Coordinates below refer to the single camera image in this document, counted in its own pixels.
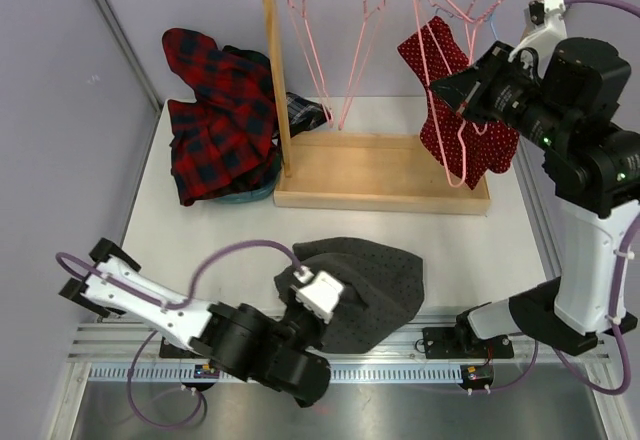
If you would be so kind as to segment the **green plaid skirt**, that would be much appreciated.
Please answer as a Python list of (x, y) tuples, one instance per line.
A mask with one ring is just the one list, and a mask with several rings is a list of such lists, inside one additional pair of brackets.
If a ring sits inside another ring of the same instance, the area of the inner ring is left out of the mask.
[(270, 60), (260, 52), (231, 45), (224, 46), (223, 51), (240, 58), (237, 64), (243, 70), (241, 78), (234, 82), (238, 104), (233, 122), (245, 133), (251, 159), (260, 161), (233, 180), (235, 194), (262, 186), (267, 174), (280, 173), (281, 149)]

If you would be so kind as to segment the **pink hanger of green skirt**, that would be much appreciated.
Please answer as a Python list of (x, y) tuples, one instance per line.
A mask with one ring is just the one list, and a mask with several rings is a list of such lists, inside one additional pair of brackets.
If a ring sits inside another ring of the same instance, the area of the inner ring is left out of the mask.
[(287, 6), (296, 38), (317, 94), (318, 103), (322, 108), (328, 126), (332, 127), (334, 125), (334, 115), (329, 104), (329, 94), (326, 88), (325, 76), (309, 23), (307, 0), (300, 0), (299, 5), (297, 5), (294, 0), (287, 0)]

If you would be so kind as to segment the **pink hanger pair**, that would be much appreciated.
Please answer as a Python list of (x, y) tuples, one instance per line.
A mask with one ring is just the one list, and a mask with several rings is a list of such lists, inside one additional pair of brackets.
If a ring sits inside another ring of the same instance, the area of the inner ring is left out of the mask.
[(369, 7), (369, 0), (362, 0), (362, 23), (355, 47), (351, 72), (347, 84), (344, 103), (338, 121), (338, 129), (343, 130), (358, 91), (365, 68), (373, 50), (375, 38), (386, 10), (386, 0), (381, 0), (374, 8)]

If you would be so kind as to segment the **pink wire hanger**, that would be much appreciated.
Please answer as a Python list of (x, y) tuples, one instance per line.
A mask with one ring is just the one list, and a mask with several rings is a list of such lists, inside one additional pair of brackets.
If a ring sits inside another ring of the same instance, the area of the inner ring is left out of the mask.
[(471, 16), (471, 10), (475, 5), (476, 0), (471, 1), (465, 13), (463, 13), (458, 7), (456, 7), (450, 0), (446, 0), (446, 2), (454, 9), (454, 12), (451, 12), (447, 9), (444, 9), (444, 11), (448, 14), (451, 14), (453, 17), (459, 18), (460, 20), (463, 21), (468, 50), (469, 50), (469, 56), (468, 56), (469, 65), (471, 65), (474, 60), (477, 32), (484, 24), (487, 24), (490, 27), (490, 30), (494, 36), (494, 39), (495, 40), (498, 39), (496, 29), (493, 23), (493, 16), (494, 16), (494, 11), (504, 1), (505, 0), (495, 0), (495, 2), (483, 14), (473, 18)]

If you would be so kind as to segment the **red polka dot skirt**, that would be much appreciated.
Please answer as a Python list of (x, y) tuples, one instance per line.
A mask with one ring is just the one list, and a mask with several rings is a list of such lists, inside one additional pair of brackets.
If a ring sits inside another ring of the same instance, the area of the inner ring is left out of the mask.
[(475, 189), (486, 172), (507, 172), (519, 134), (501, 123), (490, 123), (486, 129), (474, 127), (430, 90), (433, 81), (459, 73), (469, 65), (449, 25), (434, 16), (402, 42), (397, 51), (425, 90), (427, 118), (419, 139), (445, 168), (450, 185)]

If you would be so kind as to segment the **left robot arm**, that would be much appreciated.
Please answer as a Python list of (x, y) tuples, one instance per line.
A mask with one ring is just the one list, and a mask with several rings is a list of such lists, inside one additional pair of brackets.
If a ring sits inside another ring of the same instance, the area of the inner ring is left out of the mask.
[(312, 271), (288, 247), (272, 240), (222, 248), (198, 267), (191, 282), (197, 284), (205, 270), (224, 256), (256, 247), (280, 251), (294, 268), (280, 320), (248, 304), (210, 303), (196, 299), (193, 289), (187, 295), (168, 289), (142, 276), (139, 265), (106, 239), (95, 246), (92, 264), (66, 252), (57, 253), (55, 259), (73, 278), (65, 297), (130, 314), (170, 344), (208, 359), (215, 369), (287, 393), (299, 407), (308, 408), (330, 383), (330, 364), (316, 352), (344, 285), (323, 270)]

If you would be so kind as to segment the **grey dotted skirt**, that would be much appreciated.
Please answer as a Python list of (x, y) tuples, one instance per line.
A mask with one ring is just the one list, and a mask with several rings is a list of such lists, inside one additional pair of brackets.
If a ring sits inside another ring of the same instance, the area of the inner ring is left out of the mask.
[(293, 252), (311, 271), (345, 285), (323, 353), (370, 351), (414, 319), (424, 302), (424, 260), (411, 252), (351, 237), (297, 243)]

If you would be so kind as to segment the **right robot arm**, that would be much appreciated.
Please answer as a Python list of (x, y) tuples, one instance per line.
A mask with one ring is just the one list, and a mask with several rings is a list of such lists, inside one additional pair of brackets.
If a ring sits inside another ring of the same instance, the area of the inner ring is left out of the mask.
[(453, 340), (466, 356), (514, 333), (577, 356), (600, 334), (638, 325), (624, 305), (623, 261), (639, 217), (639, 136), (613, 122), (630, 65), (611, 44), (584, 37), (560, 41), (544, 74), (539, 52), (527, 54), (524, 62), (520, 50), (496, 42), (430, 87), (464, 120), (506, 125), (540, 148), (564, 216), (560, 276), (461, 313)]

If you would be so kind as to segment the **red plaid skirt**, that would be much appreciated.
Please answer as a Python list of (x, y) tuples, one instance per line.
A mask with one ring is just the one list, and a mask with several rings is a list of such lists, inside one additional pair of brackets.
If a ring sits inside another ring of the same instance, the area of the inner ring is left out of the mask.
[(183, 28), (167, 30), (162, 47), (170, 70), (194, 94), (191, 102), (167, 103), (173, 135), (170, 173), (179, 202), (189, 207), (234, 194), (233, 180), (260, 163), (251, 159), (245, 133), (233, 122), (240, 58), (228, 55), (213, 38)]

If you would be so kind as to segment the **navy white plaid skirt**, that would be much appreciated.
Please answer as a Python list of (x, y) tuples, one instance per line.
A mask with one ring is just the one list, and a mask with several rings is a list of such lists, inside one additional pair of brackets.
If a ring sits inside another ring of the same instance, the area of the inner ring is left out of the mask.
[(319, 103), (292, 92), (286, 93), (286, 99), (291, 137), (314, 130), (327, 122), (324, 110)]

